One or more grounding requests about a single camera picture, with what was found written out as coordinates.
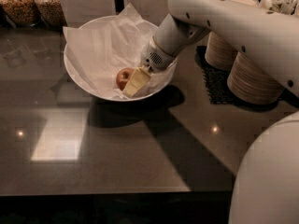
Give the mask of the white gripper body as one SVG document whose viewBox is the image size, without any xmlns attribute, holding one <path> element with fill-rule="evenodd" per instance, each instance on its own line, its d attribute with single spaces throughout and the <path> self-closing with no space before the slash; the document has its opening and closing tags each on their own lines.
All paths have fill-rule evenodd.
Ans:
<svg viewBox="0 0 299 224">
<path fill-rule="evenodd" d="M 142 49 L 140 65 L 150 69 L 153 73 L 160 73 L 166 70 L 174 60 L 175 57 L 160 49 L 152 37 Z"/>
</svg>

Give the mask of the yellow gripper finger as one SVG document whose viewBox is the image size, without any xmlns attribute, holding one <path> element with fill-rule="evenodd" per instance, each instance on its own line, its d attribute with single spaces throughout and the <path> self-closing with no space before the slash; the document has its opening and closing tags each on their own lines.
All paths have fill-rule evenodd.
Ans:
<svg viewBox="0 0 299 224">
<path fill-rule="evenodd" d="M 150 72 L 145 67 L 137 67 L 131 74 L 122 93 L 127 97 L 133 97 L 150 82 L 150 78 Z"/>
</svg>

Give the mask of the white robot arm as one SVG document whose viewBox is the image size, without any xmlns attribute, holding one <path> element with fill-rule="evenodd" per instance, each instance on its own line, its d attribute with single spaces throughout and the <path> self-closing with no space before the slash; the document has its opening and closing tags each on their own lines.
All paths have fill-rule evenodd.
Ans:
<svg viewBox="0 0 299 224">
<path fill-rule="evenodd" d="M 126 96 L 208 32 L 299 96 L 299 19 L 233 0 L 167 0 L 167 5 L 168 15 L 126 83 Z M 229 224 L 299 224 L 299 113 L 270 126 L 249 148 L 236 176 Z"/>
</svg>

